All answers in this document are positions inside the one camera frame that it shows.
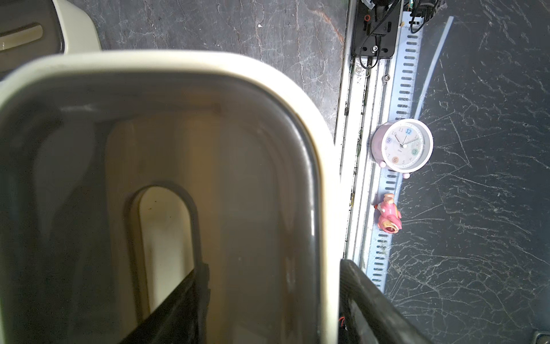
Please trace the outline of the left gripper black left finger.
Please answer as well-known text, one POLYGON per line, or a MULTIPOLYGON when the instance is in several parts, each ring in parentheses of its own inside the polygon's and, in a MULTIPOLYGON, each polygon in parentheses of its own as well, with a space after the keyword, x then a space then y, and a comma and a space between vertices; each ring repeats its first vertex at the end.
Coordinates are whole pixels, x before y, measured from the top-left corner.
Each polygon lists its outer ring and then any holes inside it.
POLYGON ((122 343, 205 343, 211 290, 200 263, 122 343))

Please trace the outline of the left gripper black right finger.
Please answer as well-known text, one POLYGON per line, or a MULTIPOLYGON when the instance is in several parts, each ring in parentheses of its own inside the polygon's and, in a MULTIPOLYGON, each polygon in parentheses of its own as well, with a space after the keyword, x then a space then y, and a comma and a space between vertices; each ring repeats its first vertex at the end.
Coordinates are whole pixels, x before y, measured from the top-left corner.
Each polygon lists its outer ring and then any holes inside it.
POLYGON ((339 343, 430 343, 351 260, 340 261, 339 343))

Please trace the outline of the cream tissue box dark lid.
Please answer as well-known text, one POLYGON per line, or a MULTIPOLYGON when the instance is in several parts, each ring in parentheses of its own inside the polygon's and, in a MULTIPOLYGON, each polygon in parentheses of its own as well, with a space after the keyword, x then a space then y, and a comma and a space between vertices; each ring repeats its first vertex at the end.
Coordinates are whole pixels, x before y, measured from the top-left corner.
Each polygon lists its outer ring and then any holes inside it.
POLYGON ((122 343, 200 263, 205 343, 336 343, 332 133, 238 54, 44 57, 1 82, 1 342, 122 343))

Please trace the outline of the cream tissue box brown lid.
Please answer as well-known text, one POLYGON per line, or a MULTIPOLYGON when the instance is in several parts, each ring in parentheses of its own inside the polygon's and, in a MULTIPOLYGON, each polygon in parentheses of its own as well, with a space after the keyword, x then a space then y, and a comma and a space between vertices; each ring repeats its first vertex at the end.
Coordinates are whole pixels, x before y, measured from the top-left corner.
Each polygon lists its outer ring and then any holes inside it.
POLYGON ((100 50, 93 21, 69 1, 1 2, 1 79, 41 57, 100 50))

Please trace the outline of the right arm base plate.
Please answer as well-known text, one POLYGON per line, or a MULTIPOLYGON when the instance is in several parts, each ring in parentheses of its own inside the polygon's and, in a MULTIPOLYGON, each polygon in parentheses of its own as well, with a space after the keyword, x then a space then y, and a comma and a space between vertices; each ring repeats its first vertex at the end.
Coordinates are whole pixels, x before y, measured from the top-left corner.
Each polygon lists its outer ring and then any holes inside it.
POLYGON ((402 1, 357 2, 351 53, 364 70, 394 56, 401 11, 402 1))

